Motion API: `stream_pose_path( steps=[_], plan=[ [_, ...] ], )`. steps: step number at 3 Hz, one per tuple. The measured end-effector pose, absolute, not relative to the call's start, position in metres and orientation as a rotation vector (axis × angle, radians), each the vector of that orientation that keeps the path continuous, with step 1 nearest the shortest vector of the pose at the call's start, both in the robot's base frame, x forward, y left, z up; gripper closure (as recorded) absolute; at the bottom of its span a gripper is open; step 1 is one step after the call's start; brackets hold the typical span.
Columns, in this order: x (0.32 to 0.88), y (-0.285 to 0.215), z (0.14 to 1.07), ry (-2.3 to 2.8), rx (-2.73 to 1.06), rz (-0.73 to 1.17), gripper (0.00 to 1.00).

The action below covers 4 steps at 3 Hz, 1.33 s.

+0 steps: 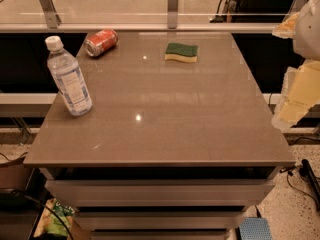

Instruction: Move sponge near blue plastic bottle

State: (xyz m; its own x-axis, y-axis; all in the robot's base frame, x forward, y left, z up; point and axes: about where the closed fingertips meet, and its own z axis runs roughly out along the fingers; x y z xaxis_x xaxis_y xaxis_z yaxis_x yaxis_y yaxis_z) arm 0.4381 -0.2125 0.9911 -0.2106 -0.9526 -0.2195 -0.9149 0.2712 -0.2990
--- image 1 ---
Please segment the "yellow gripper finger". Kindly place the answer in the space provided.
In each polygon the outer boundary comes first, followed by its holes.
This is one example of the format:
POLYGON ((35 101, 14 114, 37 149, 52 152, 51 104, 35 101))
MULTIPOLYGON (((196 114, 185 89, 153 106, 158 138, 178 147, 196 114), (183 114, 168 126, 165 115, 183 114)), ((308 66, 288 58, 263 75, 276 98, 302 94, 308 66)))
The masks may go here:
POLYGON ((282 39, 292 39, 294 37, 298 16, 299 13, 291 14, 272 31, 272 35, 282 39))
POLYGON ((307 60, 298 69, 289 67, 284 75, 281 97, 272 117, 280 130, 296 125, 320 100, 320 62, 307 60))

